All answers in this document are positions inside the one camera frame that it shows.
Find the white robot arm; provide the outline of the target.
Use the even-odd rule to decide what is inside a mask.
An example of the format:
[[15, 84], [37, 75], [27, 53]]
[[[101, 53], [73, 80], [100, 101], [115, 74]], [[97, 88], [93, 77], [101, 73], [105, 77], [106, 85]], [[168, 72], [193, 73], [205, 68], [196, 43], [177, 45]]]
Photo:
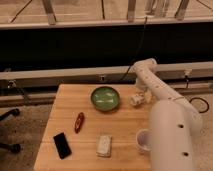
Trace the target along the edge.
[[155, 59], [133, 64], [136, 85], [145, 85], [158, 99], [149, 115], [151, 171], [196, 171], [192, 136], [202, 128], [202, 117], [181, 94], [154, 73]]

